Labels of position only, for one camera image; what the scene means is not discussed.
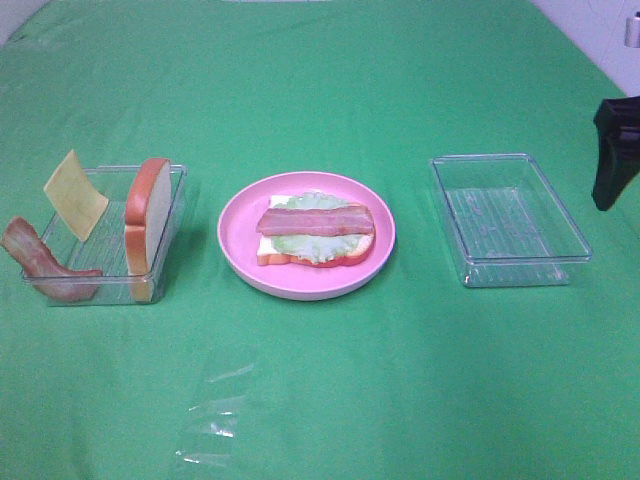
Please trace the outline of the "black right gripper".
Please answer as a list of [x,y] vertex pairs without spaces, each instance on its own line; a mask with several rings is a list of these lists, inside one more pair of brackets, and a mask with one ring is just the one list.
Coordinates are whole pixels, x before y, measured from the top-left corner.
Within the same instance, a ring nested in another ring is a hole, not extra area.
[[604,99],[594,116],[599,160],[592,198],[600,211],[609,210],[639,174],[639,96]]

